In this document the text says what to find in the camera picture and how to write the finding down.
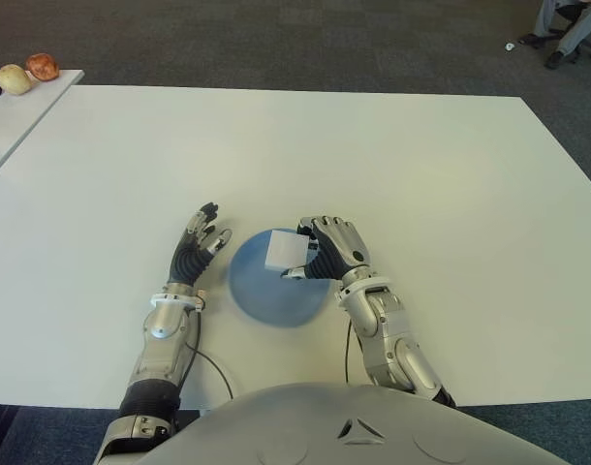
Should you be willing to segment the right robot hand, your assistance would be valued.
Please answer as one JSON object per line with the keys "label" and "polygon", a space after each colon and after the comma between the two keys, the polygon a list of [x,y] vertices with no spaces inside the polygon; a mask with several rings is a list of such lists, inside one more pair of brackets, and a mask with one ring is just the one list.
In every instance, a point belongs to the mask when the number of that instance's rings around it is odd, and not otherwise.
{"label": "right robot hand", "polygon": [[296,231],[317,245],[317,255],[310,263],[283,271],[282,278],[331,279],[350,286],[373,276],[369,252],[352,222],[340,217],[303,217]]}

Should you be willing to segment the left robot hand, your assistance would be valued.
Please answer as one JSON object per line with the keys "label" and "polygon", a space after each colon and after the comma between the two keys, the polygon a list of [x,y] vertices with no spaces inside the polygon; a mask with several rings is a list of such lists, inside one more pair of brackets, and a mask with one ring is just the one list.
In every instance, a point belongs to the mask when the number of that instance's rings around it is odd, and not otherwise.
{"label": "left robot hand", "polygon": [[194,286],[231,240],[230,229],[214,234],[218,209],[216,203],[206,203],[188,221],[171,258],[169,284]]}

